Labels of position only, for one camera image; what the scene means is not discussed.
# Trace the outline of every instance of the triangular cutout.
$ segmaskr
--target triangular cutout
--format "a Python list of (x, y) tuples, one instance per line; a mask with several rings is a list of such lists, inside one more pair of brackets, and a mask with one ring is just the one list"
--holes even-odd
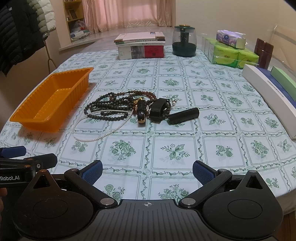
[(247, 188), (255, 188), (255, 189), (263, 189), (261, 184), (259, 183), (258, 179), (256, 176), (251, 176), (247, 185)]
[(40, 176), (33, 188), (37, 189), (37, 188), (46, 188), (46, 187), (50, 187), (50, 184), (46, 176)]

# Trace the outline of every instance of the tray rim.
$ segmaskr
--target tray rim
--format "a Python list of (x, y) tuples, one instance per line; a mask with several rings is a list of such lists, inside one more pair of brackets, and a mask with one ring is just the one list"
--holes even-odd
[[(15, 117), (16, 113), (18, 112), (18, 110), (24, 105), (25, 101), (31, 97), (35, 91), (37, 91), (37, 89), (42, 86), (42, 84), (44, 84), (44, 82), (51, 78), (52, 76), (54, 75), (59, 75), (61, 73), (65, 73), (65, 72), (74, 72), (74, 71), (77, 71), (77, 70), (86, 70), (88, 69), (88, 71), (80, 78), (80, 80), (78, 80), (76, 82), (76, 84), (71, 88), (71, 90), (69, 91), (69, 93), (64, 97), (64, 99), (60, 102), (59, 105), (56, 106), (56, 108), (52, 111), (52, 113), (45, 119), (22, 119), (22, 118), (17, 118)], [(90, 74), (90, 72), (92, 72), (94, 70), (94, 67), (87, 67), (87, 68), (81, 68), (81, 69), (71, 69), (71, 70), (66, 70), (66, 71), (62, 71), (62, 72), (58, 72), (58, 73), (53, 73), (53, 74), (50, 74), (49, 76), (46, 77), (46, 79), (44, 79), (42, 81), (41, 84), (37, 85), (36, 88), (22, 101), (22, 103), (17, 107), (17, 109), (14, 111), (14, 113), (12, 114), (12, 116), (10, 117), (9, 121), (11, 122), (19, 122), (19, 123), (45, 123), (47, 121), (50, 120), (50, 118), (53, 116), (53, 114), (58, 110), (58, 108), (61, 106), (61, 104), (65, 101), (65, 99), (73, 92), (73, 90), (77, 87), (77, 85), (79, 85), (82, 80)]]

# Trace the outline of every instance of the black bead necklace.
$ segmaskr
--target black bead necklace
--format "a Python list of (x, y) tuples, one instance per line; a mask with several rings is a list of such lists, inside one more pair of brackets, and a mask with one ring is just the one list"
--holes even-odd
[[(129, 94), (128, 96), (122, 97), (117, 99), (118, 96), (123, 96), (125, 94)], [(87, 117), (95, 120), (104, 120), (104, 121), (119, 121), (119, 120), (124, 120), (125, 118), (128, 117), (128, 112), (125, 112), (124, 115), (120, 117), (108, 117), (108, 115), (116, 114), (116, 111), (135, 111), (136, 108), (136, 100), (134, 99), (135, 96), (140, 96), (140, 95), (146, 95), (149, 100), (145, 101), (145, 108), (146, 106), (149, 106), (151, 103), (155, 102), (156, 96), (155, 94), (147, 91), (128, 91), (128, 92), (119, 92), (117, 94), (113, 92), (109, 92), (105, 95), (100, 96), (97, 98), (95, 101), (89, 103), (85, 109), (84, 109), (84, 114), (87, 115)], [(99, 115), (94, 115), (94, 114), (89, 114), (87, 111), (90, 110), (92, 112), (99, 112), (101, 111), (101, 116)]]

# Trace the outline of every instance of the long white box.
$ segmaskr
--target long white box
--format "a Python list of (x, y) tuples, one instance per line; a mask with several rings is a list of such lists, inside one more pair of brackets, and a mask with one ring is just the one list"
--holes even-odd
[(243, 77), (257, 90), (278, 117), (291, 139), (296, 139), (296, 108), (256, 67), (246, 64)]

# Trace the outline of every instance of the bookshelf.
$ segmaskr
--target bookshelf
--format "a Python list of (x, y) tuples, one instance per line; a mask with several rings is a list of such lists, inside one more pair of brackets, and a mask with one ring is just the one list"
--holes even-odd
[(63, 0), (63, 3), (64, 3), (66, 22), (68, 26), (68, 32), (70, 35), (70, 30), (74, 25), (74, 23), (77, 20), (84, 19), (83, 4), (82, 4), (82, 0)]

